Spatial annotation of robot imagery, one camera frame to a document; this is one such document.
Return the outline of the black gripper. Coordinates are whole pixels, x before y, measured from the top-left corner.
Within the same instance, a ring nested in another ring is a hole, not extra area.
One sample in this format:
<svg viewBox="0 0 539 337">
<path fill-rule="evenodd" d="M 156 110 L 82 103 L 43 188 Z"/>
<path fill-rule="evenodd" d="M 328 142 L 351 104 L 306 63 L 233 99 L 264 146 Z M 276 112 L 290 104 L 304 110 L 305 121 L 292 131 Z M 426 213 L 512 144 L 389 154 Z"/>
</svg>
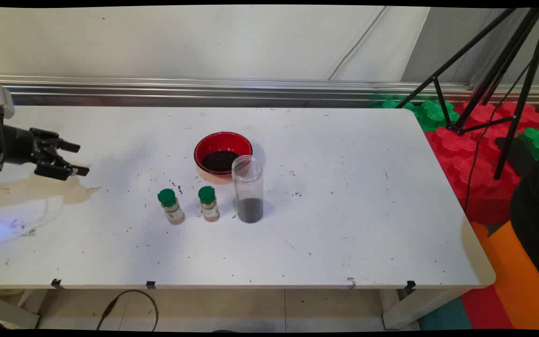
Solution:
<svg viewBox="0 0 539 337">
<path fill-rule="evenodd" d="M 68 142 L 58 133 L 38 128 L 21 129 L 9 125 L 0 127 L 0 160 L 5 163 L 36 165 L 34 174 L 59 181 L 72 176 L 87 176 L 90 168 L 75 166 L 58 155 L 57 151 L 77 153 L 80 145 Z"/>
</svg>

